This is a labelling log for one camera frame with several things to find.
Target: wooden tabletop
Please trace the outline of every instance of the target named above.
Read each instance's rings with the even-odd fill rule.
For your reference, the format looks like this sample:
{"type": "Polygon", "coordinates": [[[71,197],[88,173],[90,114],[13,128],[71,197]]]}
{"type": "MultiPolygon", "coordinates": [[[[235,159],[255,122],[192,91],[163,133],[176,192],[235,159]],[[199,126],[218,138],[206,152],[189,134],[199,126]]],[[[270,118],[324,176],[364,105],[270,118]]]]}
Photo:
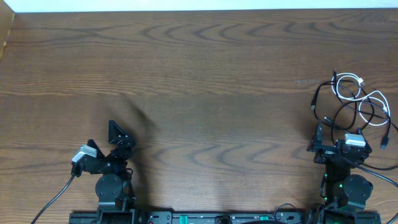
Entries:
{"type": "MultiPolygon", "coordinates": [[[[305,149],[317,123],[310,101],[333,69],[383,91],[397,121],[398,9],[17,14],[0,62],[0,223],[30,223],[88,139],[107,154],[109,119],[139,143],[129,161],[139,204],[322,203],[324,166],[305,149]]],[[[340,105],[329,88],[319,101],[321,117],[340,105]]],[[[379,148],[385,130],[365,129],[368,164],[396,164],[395,130],[379,148]]],[[[398,190],[353,172],[374,185],[367,209],[388,221],[398,190]]],[[[99,177],[76,178],[38,223],[95,210],[99,177]]]]}

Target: green tape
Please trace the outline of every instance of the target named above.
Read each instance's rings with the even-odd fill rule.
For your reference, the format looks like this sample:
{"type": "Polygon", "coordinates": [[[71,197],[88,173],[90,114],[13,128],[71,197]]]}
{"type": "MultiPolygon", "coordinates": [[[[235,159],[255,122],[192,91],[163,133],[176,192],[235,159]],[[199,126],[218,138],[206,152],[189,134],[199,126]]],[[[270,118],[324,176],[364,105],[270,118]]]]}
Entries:
{"type": "Polygon", "coordinates": [[[180,216],[180,224],[188,224],[188,215],[180,216]]]}

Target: white background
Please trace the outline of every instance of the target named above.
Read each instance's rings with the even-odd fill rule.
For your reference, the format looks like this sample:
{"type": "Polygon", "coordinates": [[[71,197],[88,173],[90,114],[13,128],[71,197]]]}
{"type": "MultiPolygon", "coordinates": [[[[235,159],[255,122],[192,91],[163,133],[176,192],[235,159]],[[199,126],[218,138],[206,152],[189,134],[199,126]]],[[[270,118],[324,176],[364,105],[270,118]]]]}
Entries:
{"type": "Polygon", "coordinates": [[[398,7],[398,0],[5,0],[14,12],[398,7]]]}

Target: wooden table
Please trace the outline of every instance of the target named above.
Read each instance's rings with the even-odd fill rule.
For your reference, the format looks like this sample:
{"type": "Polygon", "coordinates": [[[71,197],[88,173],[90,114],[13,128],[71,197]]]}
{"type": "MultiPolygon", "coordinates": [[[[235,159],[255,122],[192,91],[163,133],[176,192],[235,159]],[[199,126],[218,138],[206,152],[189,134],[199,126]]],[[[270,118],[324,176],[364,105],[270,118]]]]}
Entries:
{"type": "MultiPolygon", "coordinates": [[[[88,139],[108,153],[109,119],[139,143],[129,161],[138,203],[208,211],[322,202],[324,167],[305,148],[317,123],[310,101],[333,69],[383,91],[397,121],[397,9],[18,14],[9,38],[0,63],[0,223],[30,223],[88,139]]],[[[339,107],[330,89],[318,107],[328,115],[339,107]]],[[[396,163],[395,130],[379,149],[385,130],[365,129],[368,164],[396,163]]],[[[374,184],[367,209],[388,221],[398,190],[354,173],[374,184]]],[[[39,223],[95,210],[98,178],[75,179],[39,223]]]]}

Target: white cable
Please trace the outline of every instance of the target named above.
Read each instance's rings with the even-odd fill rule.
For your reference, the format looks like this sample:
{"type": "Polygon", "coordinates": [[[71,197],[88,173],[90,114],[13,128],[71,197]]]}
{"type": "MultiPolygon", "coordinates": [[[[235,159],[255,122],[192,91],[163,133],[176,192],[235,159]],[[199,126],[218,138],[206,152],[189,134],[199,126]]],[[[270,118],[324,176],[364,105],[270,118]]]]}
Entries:
{"type": "MultiPolygon", "coordinates": [[[[388,105],[388,101],[387,101],[386,97],[385,97],[379,90],[375,90],[375,91],[369,93],[368,95],[366,95],[366,96],[364,96],[364,97],[357,98],[357,97],[361,94],[361,88],[359,88],[358,93],[357,93],[357,95],[355,96],[355,98],[353,98],[353,97],[347,98],[347,97],[342,96],[342,95],[339,93],[339,91],[338,91],[338,86],[339,86],[340,80],[342,80],[342,79],[344,79],[344,78],[352,78],[352,79],[354,79],[354,80],[356,80],[356,81],[358,82],[358,85],[359,85],[359,86],[361,86],[361,84],[364,83],[364,80],[363,80],[362,78],[359,78],[357,75],[355,75],[355,74],[353,74],[353,73],[348,73],[348,72],[339,73],[339,74],[336,75],[336,77],[337,77],[337,76],[340,76],[340,75],[342,75],[342,77],[341,77],[341,78],[337,78],[336,91],[335,91],[335,89],[333,88],[333,85],[331,86],[331,90],[334,92],[335,95],[338,95],[339,98],[344,99],[344,100],[348,100],[348,101],[364,101],[364,100],[366,100],[367,98],[372,98],[372,99],[374,99],[374,100],[377,100],[377,101],[381,102],[382,105],[383,105],[384,112],[387,113],[388,116],[390,116],[390,107],[389,107],[389,105],[388,105]],[[380,100],[379,98],[370,97],[371,95],[373,95],[373,94],[375,94],[375,93],[380,94],[380,95],[383,97],[384,101],[380,100]]],[[[361,110],[361,105],[362,105],[362,102],[359,104],[358,110],[361,110]]],[[[364,116],[362,115],[362,113],[359,113],[359,115],[362,117],[362,119],[363,119],[365,122],[368,122],[368,121],[364,118],[364,116]]],[[[369,123],[369,124],[370,124],[370,125],[373,125],[373,126],[381,126],[381,125],[386,124],[386,123],[387,123],[387,121],[385,121],[385,122],[383,122],[383,123],[381,123],[381,124],[372,124],[372,123],[369,123]]]]}

